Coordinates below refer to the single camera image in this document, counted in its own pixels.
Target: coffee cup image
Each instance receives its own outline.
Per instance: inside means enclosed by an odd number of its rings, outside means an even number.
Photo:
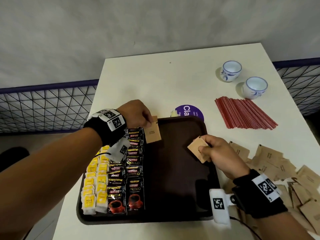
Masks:
[[[143,202],[140,200],[140,195],[132,194],[129,197],[129,208],[130,209],[139,209],[143,205]]]
[[[122,213],[125,210],[125,208],[122,205],[122,202],[120,200],[111,201],[109,203],[109,208],[110,208],[110,211],[111,211],[112,214]]]

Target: wrist strap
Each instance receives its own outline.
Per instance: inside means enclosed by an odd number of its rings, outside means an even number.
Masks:
[[[265,175],[251,169],[248,175],[234,179],[232,188],[237,206],[253,218],[264,218],[288,211],[280,198],[281,191]]]
[[[124,135],[127,127],[125,118],[115,109],[103,109],[88,117],[84,128],[94,129],[102,140],[102,145],[112,147]]]

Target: white ceramic cup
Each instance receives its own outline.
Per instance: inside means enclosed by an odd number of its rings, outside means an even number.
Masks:
[[[268,83],[261,77],[249,77],[242,86],[242,94],[247,99],[260,97],[268,88]]]
[[[242,65],[235,60],[226,61],[220,70],[220,77],[226,82],[235,80],[242,70]]]

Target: tray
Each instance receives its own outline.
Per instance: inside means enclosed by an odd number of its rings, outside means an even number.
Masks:
[[[158,119],[161,141],[144,144],[143,177],[146,210],[128,215],[84,215],[80,187],[76,212],[86,225],[176,222],[212,219],[209,189],[220,188],[213,163],[202,164],[187,146],[207,134],[198,117]]]

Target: purple sticker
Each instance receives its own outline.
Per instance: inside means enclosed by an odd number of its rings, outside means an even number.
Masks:
[[[205,118],[203,117],[203,114],[200,111],[200,109],[192,105],[180,105],[179,107],[176,107],[176,111],[180,116],[197,116],[202,121],[205,121]]]

